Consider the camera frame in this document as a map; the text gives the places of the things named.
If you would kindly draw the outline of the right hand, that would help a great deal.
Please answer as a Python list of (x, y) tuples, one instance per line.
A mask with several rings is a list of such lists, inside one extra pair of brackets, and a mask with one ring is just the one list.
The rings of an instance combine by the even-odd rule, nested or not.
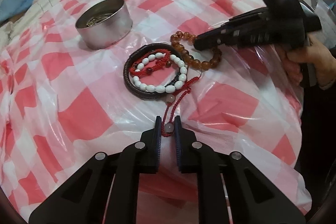
[(313, 34), (308, 34), (309, 46), (286, 52), (282, 46), (276, 46), (282, 66), (289, 79), (295, 85), (303, 81), (301, 64), (314, 66), (318, 85), (328, 89), (335, 83), (335, 57)]

